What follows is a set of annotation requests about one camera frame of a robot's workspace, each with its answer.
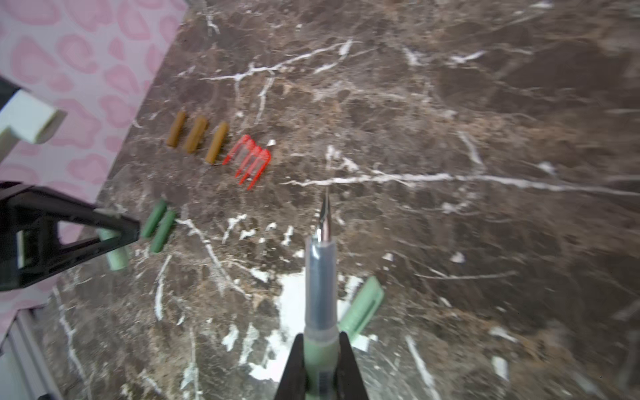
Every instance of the green pen barrel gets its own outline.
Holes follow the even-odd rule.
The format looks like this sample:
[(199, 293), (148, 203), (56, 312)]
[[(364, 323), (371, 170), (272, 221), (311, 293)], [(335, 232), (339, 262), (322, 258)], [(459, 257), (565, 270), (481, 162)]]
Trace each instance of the green pen barrel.
[(145, 226), (142, 228), (141, 235), (144, 238), (151, 237), (156, 230), (156, 226), (160, 222), (162, 215), (166, 211), (166, 202), (163, 198), (156, 202), (153, 211), (151, 211), (151, 215), (147, 219)]
[(152, 253), (159, 253), (162, 251), (162, 248), (164, 247), (166, 238), (169, 236), (169, 232), (171, 231), (171, 226), (173, 225), (174, 221), (175, 211), (167, 211), (166, 214), (164, 214), (162, 221), (160, 221), (160, 226), (158, 227), (156, 236), (154, 236), (154, 240), (151, 242)]

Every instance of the red comb-shaped piece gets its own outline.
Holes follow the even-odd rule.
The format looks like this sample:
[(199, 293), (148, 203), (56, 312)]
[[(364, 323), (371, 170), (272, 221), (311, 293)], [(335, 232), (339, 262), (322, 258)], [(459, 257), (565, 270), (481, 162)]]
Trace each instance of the red comb-shaped piece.
[(267, 168), (267, 164), (269, 164), (270, 161), (271, 161), (271, 153), (266, 148), (262, 149), (262, 151), (260, 151), (256, 155), (255, 159), (253, 160), (253, 163), (251, 164), (249, 169), (246, 171), (246, 173), (240, 180), (240, 184), (242, 184), (242, 182), (244, 182), (244, 180), (247, 179), (248, 177), (251, 177), (251, 184), (249, 185), (248, 188), (246, 188), (247, 190), (251, 189), (253, 185), (255, 185), (255, 183), (258, 181), (258, 178), (260, 177), (260, 175), (262, 175), (262, 171), (264, 171), (264, 169)]
[(222, 161), (222, 165), (227, 164), (229, 161), (235, 162), (236, 160), (244, 160), (246, 156), (251, 154), (251, 151), (254, 147), (255, 142), (253, 141), (253, 139), (251, 139), (251, 136), (243, 135), (243, 137), (240, 138), (240, 140), (238, 140), (234, 147), (231, 149), (229, 154), (227, 154), (225, 160)]
[(247, 188), (247, 190), (249, 190), (255, 185), (262, 171), (264, 171), (267, 164), (271, 161), (271, 153), (266, 148), (263, 149), (256, 146), (249, 135), (243, 135), (225, 157), (222, 165), (229, 163), (229, 161), (239, 165), (236, 170), (236, 178), (244, 172), (244, 175), (240, 178), (240, 185), (247, 178), (250, 177), (252, 179), (251, 184)]

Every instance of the brown marble countertop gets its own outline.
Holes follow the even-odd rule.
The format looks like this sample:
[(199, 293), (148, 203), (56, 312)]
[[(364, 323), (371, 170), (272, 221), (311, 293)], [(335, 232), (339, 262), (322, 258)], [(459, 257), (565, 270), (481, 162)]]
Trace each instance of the brown marble countertop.
[[(179, 220), (125, 271), (62, 274), (40, 326), (66, 398), (273, 398), (327, 185), (340, 299), (385, 288), (355, 350), (372, 400), (637, 397), (637, 10), (193, 8), (99, 198), (144, 221), (164, 197)], [(211, 122), (193, 155), (164, 144), (180, 109), (180, 145)], [(220, 165), (242, 134), (272, 144), (250, 191)]]

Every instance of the metal nib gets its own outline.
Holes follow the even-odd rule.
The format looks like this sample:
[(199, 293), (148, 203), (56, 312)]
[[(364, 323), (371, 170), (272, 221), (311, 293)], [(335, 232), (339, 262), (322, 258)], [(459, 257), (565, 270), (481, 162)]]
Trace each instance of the metal nib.
[(331, 241), (331, 205), (329, 204), (329, 188), (324, 192), (324, 200), (320, 209), (320, 220), (316, 228), (316, 240), (319, 242)]

